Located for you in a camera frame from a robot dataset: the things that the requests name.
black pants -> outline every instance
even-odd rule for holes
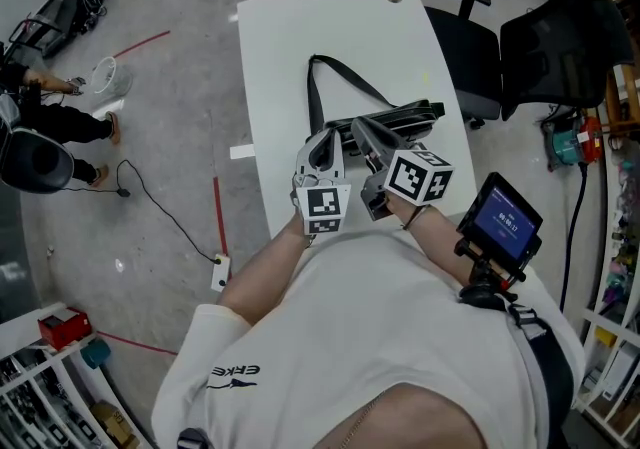
[[[50,104],[24,109],[21,125],[38,131],[58,143],[89,143],[104,140],[113,130],[110,120],[96,120],[91,115],[69,106]],[[95,167],[82,159],[73,159],[73,178],[92,183],[98,177]]]

marker cube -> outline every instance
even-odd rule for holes
[[[384,188],[413,205],[440,200],[454,167],[430,150],[396,150]]]
[[[298,208],[308,236],[338,232],[344,223],[351,185],[296,188]]]

black bag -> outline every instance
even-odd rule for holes
[[[391,104],[378,90],[341,61],[331,58],[330,56],[314,54],[309,58],[309,69],[307,72],[307,98],[309,102],[311,135],[313,136],[323,129],[334,128],[340,133],[343,150],[358,150],[358,146],[351,134],[351,121],[353,119],[343,118],[325,122],[322,111],[322,101],[320,100],[318,87],[313,78],[313,66],[316,62],[325,63],[358,90],[392,108],[391,110],[366,115],[366,117],[381,123],[408,141],[429,134],[433,124],[438,118],[444,115],[444,104],[441,102],[430,103],[427,99],[417,100],[404,106]]]

black hose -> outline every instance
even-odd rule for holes
[[[564,301],[567,297],[567,287],[569,286],[569,270],[571,269],[571,243],[573,242],[573,231],[576,229],[578,213],[580,212],[580,206],[582,205],[582,200],[584,199],[584,190],[587,187],[587,163],[579,163],[578,166],[580,167],[580,173],[582,173],[582,184],[580,184],[580,193],[578,194],[576,208],[573,210],[573,218],[571,218],[569,235],[567,236],[567,248],[564,257],[564,279],[562,280],[562,294],[560,295],[560,312],[564,312]]]

foot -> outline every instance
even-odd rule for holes
[[[107,117],[111,119],[112,127],[109,139],[111,140],[111,143],[118,145],[118,143],[120,143],[120,124],[118,123],[118,117],[112,111],[107,111]]]
[[[93,182],[89,183],[92,188],[99,187],[109,177],[109,167],[107,165],[96,168],[97,176]]]

